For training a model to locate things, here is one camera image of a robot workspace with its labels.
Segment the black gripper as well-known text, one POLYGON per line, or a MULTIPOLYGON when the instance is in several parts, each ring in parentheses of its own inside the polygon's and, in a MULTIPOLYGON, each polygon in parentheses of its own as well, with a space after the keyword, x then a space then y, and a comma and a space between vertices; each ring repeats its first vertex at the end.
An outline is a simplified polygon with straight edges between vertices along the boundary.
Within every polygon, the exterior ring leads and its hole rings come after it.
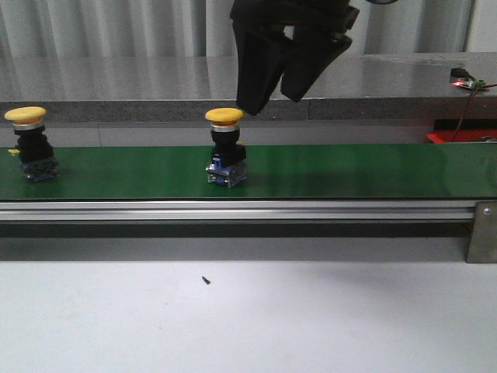
POLYGON ((281 92, 299 102, 322 72, 352 44, 359 15, 348 1, 235 1, 230 18, 238 52, 236 103, 255 116, 281 92), (294 28, 290 39, 284 32, 294 28))

